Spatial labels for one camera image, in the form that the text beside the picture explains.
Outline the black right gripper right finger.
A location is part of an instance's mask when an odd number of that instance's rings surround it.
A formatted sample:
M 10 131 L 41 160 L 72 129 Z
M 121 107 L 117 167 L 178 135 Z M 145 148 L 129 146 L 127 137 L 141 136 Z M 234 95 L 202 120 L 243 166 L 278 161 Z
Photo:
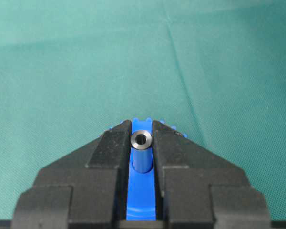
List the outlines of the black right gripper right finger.
M 152 123 L 153 153 L 161 212 L 169 229 L 268 229 L 264 195 L 243 169 Z

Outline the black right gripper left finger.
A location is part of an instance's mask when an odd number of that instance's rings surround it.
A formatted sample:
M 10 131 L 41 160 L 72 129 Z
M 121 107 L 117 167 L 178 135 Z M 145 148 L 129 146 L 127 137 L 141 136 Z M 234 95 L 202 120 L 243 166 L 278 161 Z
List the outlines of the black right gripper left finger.
M 42 168 L 14 210 L 14 229 L 111 229 L 126 217 L 129 120 Z

